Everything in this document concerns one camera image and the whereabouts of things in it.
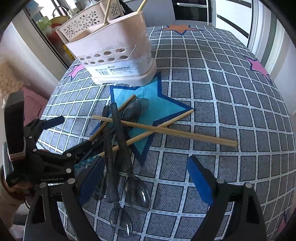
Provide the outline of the black-handled clear spoon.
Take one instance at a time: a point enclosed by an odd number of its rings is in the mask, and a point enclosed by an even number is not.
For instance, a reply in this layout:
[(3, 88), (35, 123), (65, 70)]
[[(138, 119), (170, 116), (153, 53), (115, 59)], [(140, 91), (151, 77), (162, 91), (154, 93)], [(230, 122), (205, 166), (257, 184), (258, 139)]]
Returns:
[(112, 231), (119, 237), (129, 238), (132, 235), (133, 225), (130, 216), (119, 203), (119, 193), (116, 184), (117, 176), (114, 172), (111, 134), (107, 126), (103, 129), (103, 138), (107, 166), (109, 200), (113, 204), (113, 208), (109, 214), (110, 225)]
[(124, 167), (126, 167), (125, 172), (127, 173), (127, 179), (125, 182), (125, 202), (138, 212), (147, 213), (151, 207), (151, 195), (149, 189), (144, 181), (140, 180), (140, 178), (133, 173), (130, 153), (126, 144), (117, 104), (115, 102), (110, 105), (110, 110), (117, 136), (117, 144), (119, 150), (122, 152)]
[(121, 110), (117, 109), (117, 115), (121, 121), (137, 122), (140, 117), (137, 112), (137, 99), (128, 101)]
[(140, 98), (137, 100), (137, 112), (141, 116), (144, 114), (149, 107), (149, 100), (147, 98)]

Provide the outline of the blue-tipped wooden chopstick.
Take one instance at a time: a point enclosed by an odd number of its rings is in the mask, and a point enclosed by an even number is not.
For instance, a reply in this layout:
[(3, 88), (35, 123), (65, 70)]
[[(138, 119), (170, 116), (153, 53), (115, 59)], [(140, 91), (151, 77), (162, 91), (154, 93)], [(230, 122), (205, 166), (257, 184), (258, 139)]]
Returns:
[[(179, 121), (180, 119), (182, 119), (182, 118), (188, 116), (189, 114), (191, 114), (191, 113), (193, 113), (193, 112), (194, 112), (194, 110), (191, 109), (191, 110), (189, 110), (189, 111), (186, 111), (186, 112), (183, 113), (183, 114), (180, 114), (179, 116), (176, 116), (175, 118), (172, 118), (172, 119), (170, 119), (170, 120), (168, 120), (168, 121), (162, 123), (162, 124), (159, 125), (159, 126), (150, 126), (150, 127), (153, 127), (153, 128), (154, 128), (154, 127), (155, 127), (155, 128), (162, 127), (162, 128), (164, 128), (165, 130), (168, 130), (167, 127), (168, 127), (169, 125), (175, 123), (176, 121)], [(97, 119), (97, 120), (101, 120), (102, 116), (93, 115), (92, 118)], [(139, 128), (139, 127), (140, 127), (140, 126), (139, 126), (140, 124), (138, 124), (138, 123), (133, 123), (133, 124), (136, 124), (136, 128)], [(129, 146), (129, 145), (132, 145), (132, 144), (134, 144), (134, 143), (136, 143), (136, 142), (138, 142), (138, 141), (140, 141), (140, 140), (142, 140), (142, 139), (144, 139), (144, 138), (146, 138), (146, 137), (152, 135), (153, 133), (155, 133), (154, 130), (147, 130), (146, 132), (141, 133), (140, 135), (138, 135), (138, 136), (136, 136), (136, 137), (133, 137), (133, 138), (127, 140), (127, 141), (126, 141), (126, 144), (127, 144), (128, 146)], [(119, 145), (113, 147), (112, 150), (113, 150), (114, 152), (118, 151), (118, 150), (119, 150)], [(99, 156), (104, 157), (104, 156), (105, 156), (105, 152), (100, 153)]]

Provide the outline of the long wooden chopstick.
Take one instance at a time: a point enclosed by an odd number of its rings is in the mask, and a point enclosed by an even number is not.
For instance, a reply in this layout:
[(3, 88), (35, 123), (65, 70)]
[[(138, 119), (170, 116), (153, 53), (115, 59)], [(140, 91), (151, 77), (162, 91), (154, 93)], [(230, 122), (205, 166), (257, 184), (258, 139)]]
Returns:
[[(132, 122), (123, 121), (123, 120), (121, 120), (120, 122), (124, 126), (136, 128), (136, 124), (133, 124)], [(229, 147), (237, 147), (238, 146), (238, 143), (233, 140), (227, 140), (227, 139), (223, 139), (223, 138), (206, 136), (206, 135), (201, 135), (201, 134), (197, 134), (197, 133), (189, 133), (189, 132), (184, 132), (184, 131), (180, 131), (180, 130), (173, 130), (170, 128), (167, 128), (168, 130), (165, 130), (162, 127), (158, 127), (158, 128), (154, 127), (153, 128), (153, 127), (150, 127), (150, 126), (144, 125), (144, 124), (140, 124), (139, 126), (140, 126), (139, 128), (141, 128), (141, 129), (145, 130), (145, 128), (146, 128), (147, 130), (154, 130), (155, 133), (161, 133), (164, 135), (176, 136), (176, 137), (181, 137), (181, 138), (188, 138), (191, 140), (197, 140), (197, 141), (212, 143), (212, 144), (219, 144), (219, 145), (224, 145), (224, 146), (229, 146)]]

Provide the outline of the pink cardboard box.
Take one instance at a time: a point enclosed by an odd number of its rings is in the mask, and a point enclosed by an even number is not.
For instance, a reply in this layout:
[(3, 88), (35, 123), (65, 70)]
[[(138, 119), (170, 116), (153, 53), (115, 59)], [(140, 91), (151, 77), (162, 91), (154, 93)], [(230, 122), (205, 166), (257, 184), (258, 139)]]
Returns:
[(26, 126), (34, 119), (41, 118), (48, 100), (25, 86), (22, 87), (22, 91), (24, 96), (25, 117), (23, 125)]

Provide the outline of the grey checked tablecloth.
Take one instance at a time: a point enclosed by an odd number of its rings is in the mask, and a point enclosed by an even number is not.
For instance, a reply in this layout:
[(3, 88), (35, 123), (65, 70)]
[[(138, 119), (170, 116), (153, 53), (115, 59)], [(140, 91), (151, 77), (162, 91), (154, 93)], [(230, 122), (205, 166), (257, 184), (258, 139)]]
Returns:
[(161, 78), (150, 89), (159, 103), (170, 99), (194, 109), (171, 126), (238, 142), (237, 147), (155, 134), (139, 142), (143, 164), (132, 154), (134, 173), (145, 181), (151, 209), (132, 218), (131, 240), (189, 240), (207, 212), (186, 169), (189, 156), (228, 183), (250, 182), (263, 213), (268, 240), (289, 219), (295, 190), (295, 144), (287, 109), (254, 54), (234, 35), (215, 28), (149, 27), (152, 56)]

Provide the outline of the pink plastic utensil holder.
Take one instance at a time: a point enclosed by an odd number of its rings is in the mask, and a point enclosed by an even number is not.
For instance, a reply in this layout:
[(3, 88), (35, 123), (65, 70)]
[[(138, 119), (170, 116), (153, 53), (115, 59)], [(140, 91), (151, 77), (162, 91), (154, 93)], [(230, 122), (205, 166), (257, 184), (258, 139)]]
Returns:
[(157, 71), (142, 12), (88, 28), (66, 45), (97, 85), (149, 84)]

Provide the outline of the chopstick in holder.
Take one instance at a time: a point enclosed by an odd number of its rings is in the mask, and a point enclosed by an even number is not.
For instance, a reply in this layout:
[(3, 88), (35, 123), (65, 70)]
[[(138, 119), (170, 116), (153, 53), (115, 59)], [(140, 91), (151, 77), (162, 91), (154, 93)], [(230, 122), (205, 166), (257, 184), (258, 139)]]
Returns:
[(140, 13), (140, 12), (143, 10), (143, 8), (144, 8), (144, 6), (146, 5), (146, 3), (147, 3), (147, 0), (143, 0), (143, 1), (141, 2), (141, 4), (139, 5), (139, 7), (138, 7), (138, 9), (137, 9), (137, 14)]
[(106, 11), (105, 11), (105, 16), (104, 16), (104, 25), (108, 25), (108, 15), (109, 15), (109, 10), (110, 10), (110, 5), (111, 5), (111, 0), (108, 0), (107, 6), (106, 6)]

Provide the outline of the beige perforated storage rack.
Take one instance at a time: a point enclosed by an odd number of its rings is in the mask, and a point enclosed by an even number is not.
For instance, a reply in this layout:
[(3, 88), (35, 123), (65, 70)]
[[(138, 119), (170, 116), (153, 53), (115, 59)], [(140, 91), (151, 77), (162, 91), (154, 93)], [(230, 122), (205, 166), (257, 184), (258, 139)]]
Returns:
[[(103, 25), (108, 1), (99, 1), (82, 10), (67, 22), (61, 25), (56, 33), (64, 44), (70, 42), (77, 35), (88, 28)], [(112, 0), (108, 15), (108, 21), (123, 16), (123, 10), (119, 1)]]

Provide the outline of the black oven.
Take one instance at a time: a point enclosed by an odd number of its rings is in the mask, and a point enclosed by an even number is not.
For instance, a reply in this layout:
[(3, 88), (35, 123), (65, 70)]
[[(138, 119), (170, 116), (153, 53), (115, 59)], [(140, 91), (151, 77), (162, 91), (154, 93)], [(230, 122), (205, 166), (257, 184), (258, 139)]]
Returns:
[(176, 20), (212, 23), (210, 0), (175, 0), (172, 4)]

